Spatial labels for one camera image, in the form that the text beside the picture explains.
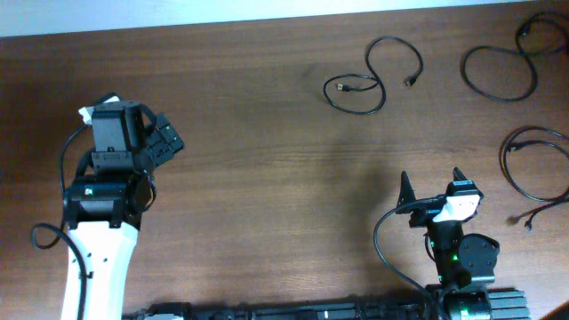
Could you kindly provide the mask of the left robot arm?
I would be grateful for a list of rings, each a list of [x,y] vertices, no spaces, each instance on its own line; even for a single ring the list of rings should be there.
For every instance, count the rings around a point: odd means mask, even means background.
[[[156,200],[155,169],[184,143],[164,114],[110,96],[79,111],[94,147],[65,190],[68,277],[64,319],[118,319],[141,216]]]

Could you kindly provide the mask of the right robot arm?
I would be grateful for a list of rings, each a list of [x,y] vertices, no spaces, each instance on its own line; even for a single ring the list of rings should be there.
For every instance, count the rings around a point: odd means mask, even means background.
[[[492,317],[487,286],[495,281],[500,244],[491,237],[463,232],[477,215],[484,194],[459,168],[441,195],[418,199],[406,172],[401,173],[397,209],[408,214],[410,228],[425,228],[438,285],[427,292],[439,319]]]

